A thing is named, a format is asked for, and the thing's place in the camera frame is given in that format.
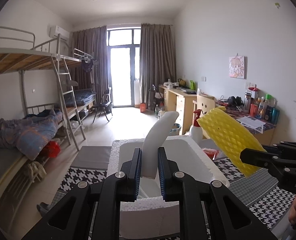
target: upper bunk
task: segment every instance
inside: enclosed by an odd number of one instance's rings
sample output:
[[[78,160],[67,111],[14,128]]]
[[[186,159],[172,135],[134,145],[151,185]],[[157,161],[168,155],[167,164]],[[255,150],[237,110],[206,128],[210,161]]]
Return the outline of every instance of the upper bunk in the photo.
[[[60,53],[60,43],[63,41],[61,40],[60,35],[35,46],[34,33],[4,26],[0,26],[0,29],[8,29],[32,35],[31,40],[0,36],[0,39],[32,43],[31,49],[0,48],[0,74],[16,72],[19,70],[53,69],[53,60],[56,61],[57,58],[59,59],[59,67],[63,67],[65,64],[64,62],[66,62],[68,68],[80,66],[83,59],[93,59],[92,55],[78,49],[74,49],[73,57],[62,55]],[[53,41],[56,41],[56,53],[42,51],[43,47],[48,47],[49,51],[50,43]]]

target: red spray nozzle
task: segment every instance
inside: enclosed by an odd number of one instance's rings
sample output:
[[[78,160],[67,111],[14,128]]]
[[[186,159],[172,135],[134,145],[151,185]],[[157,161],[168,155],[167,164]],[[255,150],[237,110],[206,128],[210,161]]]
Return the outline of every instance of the red spray nozzle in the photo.
[[[197,119],[200,118],[201,110],[197,109],[196,111],[193,111],[193,113],[196,114],[195,121],[193,121],[193,126],[200,127],[200,125],[197,122]]]

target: wooden chair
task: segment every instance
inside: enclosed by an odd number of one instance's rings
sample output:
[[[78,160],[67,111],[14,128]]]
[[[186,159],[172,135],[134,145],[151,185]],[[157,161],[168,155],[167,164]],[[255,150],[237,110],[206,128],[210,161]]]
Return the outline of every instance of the wooden chair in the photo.
[[[200,117],[216,107],[214,100],[197,95],[197,109],[201,109]]]
[[[112,118],[112,107],[110,107],[110,106],[112,105],[112,102],[111,102],[110,94],[111,94],[111,88],[109,87],[105,91],[105,93],[103,94],[103,97],[101,98],[100,103],[97,103],[97,104],[94,104],[93,105],[92,108],[93,109],[96,108],[96,114],[95,114],[95,117],[94,117],[94,120],[92,121],[92,123],[94,123],[94,121],[95,121],[95,118],[96,118],[97,113],[98,113],[98,109],[102,109],[103,110],[103,112],[104,112],[104,114],[105,114],[106,119],[107,119],[108,122],[111,120],[111,118]],[[108,117],[107,117],[107,114],[106,114],[106,111],[105,111],[105,108],[106,107],[109,107],[111,109],[111,118],[110,119],[108,119]]]

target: brown curtain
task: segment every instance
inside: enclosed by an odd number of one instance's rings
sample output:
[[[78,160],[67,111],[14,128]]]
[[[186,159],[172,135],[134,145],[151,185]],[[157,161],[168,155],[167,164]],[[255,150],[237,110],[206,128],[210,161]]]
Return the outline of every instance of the brown curtain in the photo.
[[[148,103],[148,90],[171,79],[176,81],[175,48],[170,25],[141,25],[140,100]]]
[[[100,102],[104,92],[108,89],[108,53],[107,26],[92,28],[72,33],[72,52],[79,49],[88,54],[94,54],[94,71],[85,72],[81,66],[71,68],[72,80],[78,82],[74,89],[94,89],[96,99]]]

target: tile floor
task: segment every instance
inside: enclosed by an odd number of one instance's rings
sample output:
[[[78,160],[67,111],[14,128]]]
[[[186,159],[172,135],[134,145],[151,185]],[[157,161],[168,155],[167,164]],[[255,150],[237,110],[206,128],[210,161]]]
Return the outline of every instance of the tile floor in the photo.
[[[76,132],[76,140],[81,148],[88,146],[111,146],[117,139],[145,138],[150,128],[157,121],[154,112],[140,113],[137,108],[114,108],[113,118],[107,122],[104,114],[96,117],[90,115],[83,121],[86,140],[83,140],[80,131]],[[28,190],[15,217],[10,237],[13,240],[21,239],[41,218],[36,209],[40,202],[51,203],[55,193],[77,155],[77,150],[72,142],[62,144],[62,151],[55,159],[50,159],[45,170],[47,176],[42,182],[34,183]]]

